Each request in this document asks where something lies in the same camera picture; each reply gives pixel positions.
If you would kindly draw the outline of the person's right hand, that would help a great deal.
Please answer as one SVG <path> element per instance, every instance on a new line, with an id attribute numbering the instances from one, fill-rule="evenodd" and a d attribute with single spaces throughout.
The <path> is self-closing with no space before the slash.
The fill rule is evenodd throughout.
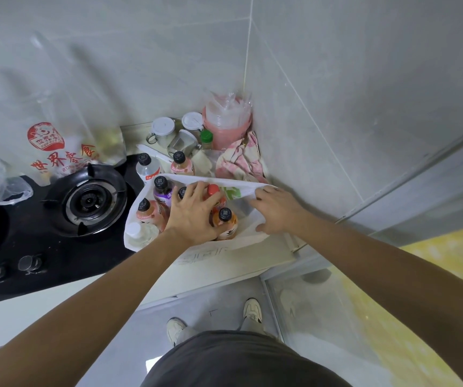
<path id="1" fill-rule="evenodd" d="M 305 209 L 289 192 L 275 186 L 256 188 L 250 205 L 259 211 L 266 222 L 275 224 L 275 233 L 292 233 Z"/>

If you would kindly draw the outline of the red cap drink bottle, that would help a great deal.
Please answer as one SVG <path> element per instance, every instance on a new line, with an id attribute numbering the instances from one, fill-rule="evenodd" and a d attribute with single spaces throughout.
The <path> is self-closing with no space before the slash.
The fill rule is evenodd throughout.
<path id="1" fill-rule="evenodd" d="M 204 195 L 204 200 L 210 198 L 211 196 L 221 193 L 221 197 L 219 201 L 215 204 L 215 206 L 212 208 L 213 212 L 219 211 L 221 208 L 225 207 L 227 203 L 227 198 L 224 192 L 221 190 L 221 188 L 217 184 L 209 184 L 207 187 L 206 194 Z"/>

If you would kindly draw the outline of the white plastic shopping bag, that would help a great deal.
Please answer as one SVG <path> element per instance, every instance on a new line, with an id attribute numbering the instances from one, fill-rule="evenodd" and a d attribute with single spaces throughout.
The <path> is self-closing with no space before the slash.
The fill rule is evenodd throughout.
<path id="1" fill-rule="evenodd" d="M 177 186 L 187 186 L 197 181 L 218 185 L 227 199 L 226 207 L 230 208 L 238 218 L 237 229 L 232 239 L 209 241 L 202 245 L 188 248 L 186 252 L 178 257 L 179 262 L 204 259 L 225 251 L 248 247 L 260 243 L 267 238 L 267 234 L 256 231 L 257 226 L 265 222 L 264 216 L 248 203 L 248 201 L 255 198 L 255 190 L 264 187 L 263 183 L 168 173 L 162 176 Z M 153 187 L 154 183 L 152 181 L 144 185 L 133 202 L 126 219 L 124 246 L 134 252 L 139 251 L 145 246 L 147 235 L 140 236 L 140 238 L 138 236 L 133 237 L 131 236 L 130 229 L 132 228 L 132 223 L 139 223 L 136 216 L 139 203 L 144 198 L 153 199 Z"/>

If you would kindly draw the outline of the orange drink bottle black cap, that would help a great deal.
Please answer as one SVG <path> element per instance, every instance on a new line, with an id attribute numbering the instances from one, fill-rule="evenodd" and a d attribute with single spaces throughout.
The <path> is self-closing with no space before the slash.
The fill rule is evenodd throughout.
<path id="1" fill-rule="evenodd" d="M 238 229 L 238 218 L 236 214 L 228 207 L 223 207 L 226 208 L 226 221 L 224 222 L 223 225 L 228 226 L 228 230 L 226 232 L 222 232 L 218 237 L 215 239 L 216 241 L 221 241 L 221 240 L 231 240 L 235 238 L 237 234 L 237 229 Z"/>

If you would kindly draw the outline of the peach drink bottle black cap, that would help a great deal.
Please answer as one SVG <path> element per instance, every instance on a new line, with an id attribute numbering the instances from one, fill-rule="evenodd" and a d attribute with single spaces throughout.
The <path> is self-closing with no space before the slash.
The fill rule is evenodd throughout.
<path id="1" fill-rule="evenodd" d="M 142 223 L 155 225 L 162 233 L 169 219 L 169 211 L 155 199 L 143 198 L 138 205 L 136 218 Z"/>
<path id="2" fill-rule="evenodd" d="M 176 151 L 173 154 L 170 171 L 172 174 L 195 176 L 193 162 L 182 151 Z"/>

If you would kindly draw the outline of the clear bottle black cap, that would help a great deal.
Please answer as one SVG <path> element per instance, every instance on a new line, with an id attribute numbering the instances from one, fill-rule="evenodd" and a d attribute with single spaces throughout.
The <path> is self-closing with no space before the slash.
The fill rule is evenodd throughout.
<path id="1" fill-rule="evenodd" d="M 138 154 L 136 171 L 140 179 L 147 183 L 153 180 L 157 175 L 163 173 L 161 162 L 156 157 L 151 157 L 147 153 Z"/>

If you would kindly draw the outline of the glass jar with open lid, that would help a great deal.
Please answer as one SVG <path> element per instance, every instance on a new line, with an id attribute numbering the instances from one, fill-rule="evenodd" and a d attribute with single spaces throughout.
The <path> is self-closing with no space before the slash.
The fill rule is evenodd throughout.
<path id="1" fill-rule="evenodd" d="M 196 136 L 187 130 L 179 130 L 176 136 L 172 139 L 167 147 L 168 155 L 173 158 L 176 152 L 183 152 L 183 154 L 190 158 L 194 153 L 200 150 L 202 146 L 199 144 Z"/>

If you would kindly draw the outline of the white lidded jar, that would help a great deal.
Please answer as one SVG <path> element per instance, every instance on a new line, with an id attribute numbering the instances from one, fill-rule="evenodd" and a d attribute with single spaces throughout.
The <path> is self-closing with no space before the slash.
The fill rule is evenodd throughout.
<path id="1" fill-rule="evenodd" d="M 187 112 L 181 118 L 183 128 L 188 131 L 201 131 L 203 130 L 203 117 L 199 112 Z"/>
<path id="2" fill-rule="evenodd" d="M 146 137 L 148 144 L 158 144 L 161 148 L 167 149 L 177 135 L 175 120 L 171 117 L 159 117 L 151 123 L 151 132 Z"/>

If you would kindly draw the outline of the pink tub of plastic cups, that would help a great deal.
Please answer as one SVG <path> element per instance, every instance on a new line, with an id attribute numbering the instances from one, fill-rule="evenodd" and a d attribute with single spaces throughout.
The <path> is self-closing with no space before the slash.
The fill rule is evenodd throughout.
<path id="1" fill-rule="evenodd" d="M 217 94 L 208 91 L 202 118 L 204 128 L 213 135 L 212 148 L 224 150 L 230 144 L 244 138 L 252 122 L 252 115 L 250 93 Z"/>

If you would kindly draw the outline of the person's right white shoe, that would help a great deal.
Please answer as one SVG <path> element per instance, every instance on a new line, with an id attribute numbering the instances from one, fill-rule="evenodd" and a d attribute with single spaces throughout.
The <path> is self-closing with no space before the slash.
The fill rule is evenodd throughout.
<path id="1" fill-rule="evenodd" d="M 243 319 L 250 319 L 256 323 L 262 324 L 261 306 L 257 299 L 247 299 L 243 308 Z"/>

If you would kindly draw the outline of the black stove burner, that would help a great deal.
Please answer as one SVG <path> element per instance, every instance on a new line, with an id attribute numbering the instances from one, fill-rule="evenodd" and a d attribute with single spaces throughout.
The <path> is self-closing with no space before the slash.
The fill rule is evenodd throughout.
<path id="1" fill-rule="evenodd" d="M 41 201 L 50 227 L 63 237 L 100 233 L 125 212 L 130 186 L 116 169 L 91 164 L 56 181 Z"/>

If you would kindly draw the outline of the person's left white shoe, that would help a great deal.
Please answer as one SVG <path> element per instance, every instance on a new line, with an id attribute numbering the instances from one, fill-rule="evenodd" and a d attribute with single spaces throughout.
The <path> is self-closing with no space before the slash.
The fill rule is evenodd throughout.
<path id="1" fill-rule="evenodd" d="M 178 337 L 186 328 L 186 324 L 181 319 L 176 317 L 169 319 L 166 324 L 166 334 L 172 347 L 176 346 Z"/>

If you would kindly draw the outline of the person's dark grey shirt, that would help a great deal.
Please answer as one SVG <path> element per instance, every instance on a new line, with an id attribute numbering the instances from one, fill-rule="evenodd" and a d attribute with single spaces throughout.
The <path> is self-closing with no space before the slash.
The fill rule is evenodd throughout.
<path id="1" fill-rule="evenodd" d="M 328 368 L 256 332 L 205 331 L 174 346 L 140 387 L 352 387 Z"/>

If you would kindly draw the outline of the black gas stove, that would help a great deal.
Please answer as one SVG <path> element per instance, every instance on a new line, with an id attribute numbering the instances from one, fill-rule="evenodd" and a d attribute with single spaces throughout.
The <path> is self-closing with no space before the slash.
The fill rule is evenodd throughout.
<path id="1" fill-rule="evenodd" d="M 0 282 L 0 301 L 39 292 L 108 272 L 132 255 L 124 246 L 125 222 L 131 205 L 144 187 L 137 174 L 137 155 L 116 169 L 130 186 L 125 212 L 108 229 L 93 235 L 68 238 L 55 233 L 44 216 L 41 201 L 50 187 L 37 186 L 34 194 L 15 205 L 0 206 L 0 264 L 8 270 Z M 25 255 L 42 254 L 39 273 L 25 274 L 17 269 Z"/>

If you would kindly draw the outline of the grey metal door frame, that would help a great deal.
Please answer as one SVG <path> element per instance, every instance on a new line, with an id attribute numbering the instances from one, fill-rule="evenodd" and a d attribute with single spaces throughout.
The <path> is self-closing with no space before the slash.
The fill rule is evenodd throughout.
<path id="1" fill-rule="evenodd" d="M 463 136 L 338 221 L 396 247 L 463 229 Z"/>

